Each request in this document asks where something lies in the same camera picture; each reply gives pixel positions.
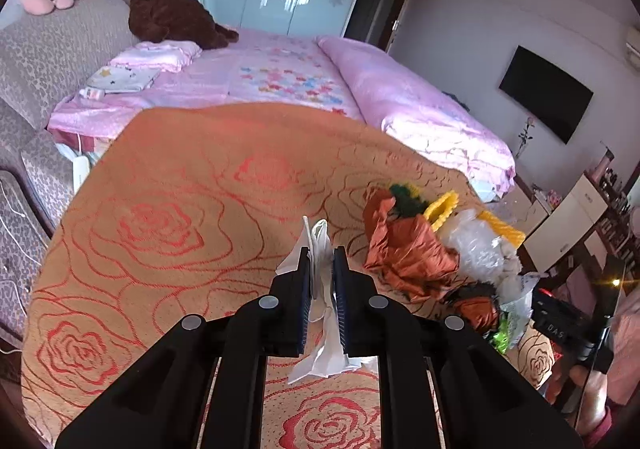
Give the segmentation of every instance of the red sleeve cuff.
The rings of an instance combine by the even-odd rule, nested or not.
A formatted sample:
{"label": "red sleeve cuff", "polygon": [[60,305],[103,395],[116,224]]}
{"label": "red sleeve cuff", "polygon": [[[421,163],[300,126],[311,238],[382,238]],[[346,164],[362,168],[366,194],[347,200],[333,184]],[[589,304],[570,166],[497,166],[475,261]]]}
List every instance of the red sleeve cuff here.
{"label": "red sleeve cuff", "polygon": [[582,437],[582,441],[584,442],[584,446],[586,449],[591,449],[596,445],[604,435],[607,434],[607,431],[611,428],[611,410],[607,407],[606,414],[602,419],[602,422],[596,429],[591,431],[588,435]]}

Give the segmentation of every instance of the hand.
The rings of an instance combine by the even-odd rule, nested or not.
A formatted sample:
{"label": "hand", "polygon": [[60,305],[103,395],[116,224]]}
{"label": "hand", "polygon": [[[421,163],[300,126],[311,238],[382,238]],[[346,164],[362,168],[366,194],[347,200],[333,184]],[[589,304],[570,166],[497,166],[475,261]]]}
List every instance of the hand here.
{"label": "hand", "polygon": [[[588,372],[589,370],[584,366],[574,366],[569,371],[569,378],[574,381],[574,384],[578,387],[584,387]],[[556,401],[562,389],[562,383],[560,382],[561,377],[562,368],[560,361],[558,361],[552,368],[549,387],[546,390],[546,399],[551,404]],[[578,425],[575,428],[580,436],[588,435],[601,424],[607,414],[605,408],[606,402],[607,375],[603,375],[601,372],[594,370],[591,372],[589,382],[584,390],[582,410],[580,412],[580,418],[578,419]],[[575,415],[569,418],[568,421],[573,425]]]}

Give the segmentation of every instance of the silver screw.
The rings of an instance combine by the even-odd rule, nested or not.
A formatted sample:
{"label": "silver screw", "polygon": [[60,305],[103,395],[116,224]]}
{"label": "silver screw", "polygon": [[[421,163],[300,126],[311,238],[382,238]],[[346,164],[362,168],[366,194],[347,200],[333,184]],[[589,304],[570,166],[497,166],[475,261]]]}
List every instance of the silver screw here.
{"label": "silver screw", "polygon": [[383,295],[374,295],[372,297],[369,297],[369,306],[372,308],[382,309],[386,308],[388,304],[388,299]]}
{"label": "silver screw", "polygon": [[271,308],[275,308],[278,306],[278,298],[274,295],[264,295],[260,297],[260,301],[258,301],[258,305],[260,308],[264,308],[265,310],[270,310]]}
{"label": "silver screw", "polygon": [[202,324],[202,319],[197,315],[187,315],[187,317],[182,319],[182,321],[180,322],[180,325],[185,330],[195,330],[201,324]]}
{"label": "silver screw", "polygon": [[444,325],[449,330],[458,331],[462,330],[462,328],[465,327],[465,321],[463,321],[462,318],[458,317],[457,315],[450,315],[444,320]]}

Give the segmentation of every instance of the black flat screen tv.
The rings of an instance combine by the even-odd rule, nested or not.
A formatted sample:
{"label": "black flat screen tv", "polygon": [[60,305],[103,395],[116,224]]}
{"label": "black flat screen tv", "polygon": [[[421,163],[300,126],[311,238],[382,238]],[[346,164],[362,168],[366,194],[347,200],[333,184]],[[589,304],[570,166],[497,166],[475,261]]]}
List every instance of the black flat screen tv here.
{"label": "black flat screen tv", "polygon": [[568,143],[593,92],[546,59],[518,46],[500,89]]}

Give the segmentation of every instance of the air conditioner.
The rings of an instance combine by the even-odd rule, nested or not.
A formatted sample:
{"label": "air conditioner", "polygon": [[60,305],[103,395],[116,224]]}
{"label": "air conditioner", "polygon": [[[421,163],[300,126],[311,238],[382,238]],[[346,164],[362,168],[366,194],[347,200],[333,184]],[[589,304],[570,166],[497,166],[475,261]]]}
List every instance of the air conditioner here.
{"label": "air conditioner", "polygon": [[626,58],[640,71],[640,30],[636,28],[630,28],[626,35]]}

